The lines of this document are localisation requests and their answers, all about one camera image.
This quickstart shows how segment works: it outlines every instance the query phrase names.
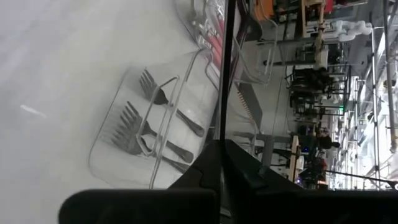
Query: wooden table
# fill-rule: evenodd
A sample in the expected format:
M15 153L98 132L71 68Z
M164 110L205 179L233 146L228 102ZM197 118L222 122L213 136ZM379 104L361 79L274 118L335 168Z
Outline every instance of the wooden table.
M297 156L298 153L300 152L299 149L299 137L298 136L293 136L293 141L292 141L292 155L290 156L290 165L289 165L289 171L287 173L288 179L295 183L297 177L299 176L299 172L296 170L297 166Z

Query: red object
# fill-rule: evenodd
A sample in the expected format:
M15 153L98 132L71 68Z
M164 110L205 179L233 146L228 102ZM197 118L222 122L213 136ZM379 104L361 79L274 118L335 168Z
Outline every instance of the red object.
M328 169L328 164L326 164L324 159L320 159L320 164L322 164L323 170L327 170Z
M223 37L220 36L220 35L217 35L217 41L218 41L218 44L220 45L221 51L222 51L222 49L223 49Z
M221 28L222 34L224 35L224 20L220 19L218 21L218 23L220 24L220 28Z
M213 52L213 63L218 69L221 69L221 55L214 48L211 51Z
M325 12L333 11L333 0L326 0Z
M223 53L223 48L222 46L220 46L220 43L215 36L209 35L207 37L207 41L211 44L211 46L217 51L219 55Z

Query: metal fork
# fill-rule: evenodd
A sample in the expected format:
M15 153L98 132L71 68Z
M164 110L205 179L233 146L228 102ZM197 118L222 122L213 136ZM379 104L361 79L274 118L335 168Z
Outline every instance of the metal fork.
M153 94L155 92L155 89L157 87L157 84L150 75L150 73L145 69L145 71L142 73L142 76L140 77L139 83L141 85L141 88L144 92L145 98L147 100L151 100L153 97ZM155 96L155 101L154 104L156 105L167 105L169 103L169 100L166 97L166 94L162 89L159 89ZM177 110L177 116L199 137L203 137L205 134L205 130L199 125L193 122L191 119L189 119L185 114L183 114L180 110Z
M126 147L125 142L129 139L125 138L125 135L122 133L118 133L114 135L114 138L111 139L112 142L120 149L122 149L123 151L128 152L129 154L133 154L133 155L138 155L141 153L141 148L138 144L136 144L135 142L133 143L134 148L132 148L131 151L127 151L126 149L128 149L128 147ZM148 149L147 143L145 142L145 140L143 138L141 138L141 141L144 143L144 146ZM172 167L174 167L175 169L177 169L178 171L180 171L182 174L185 173L185 171L188 170L189 165L183 164L181 162L176 162L173 161L167 157L162 156L162 159L167 162L168 164L170 164Z
M133 105L127 101L127 105L124 107L123 114L120 115L121 124L118 125L114 139L112 142L117 147L124 149L130 154L139 154L141 149L136 141L136 134L138 133L139 126L142 122L142 117ZM142 135L150 134L157 136L157 133L150 128L148 121L145 121ZM193 153L176 146L175 144L167 141L166 146L181 157L185 162L191 163L193 161Z

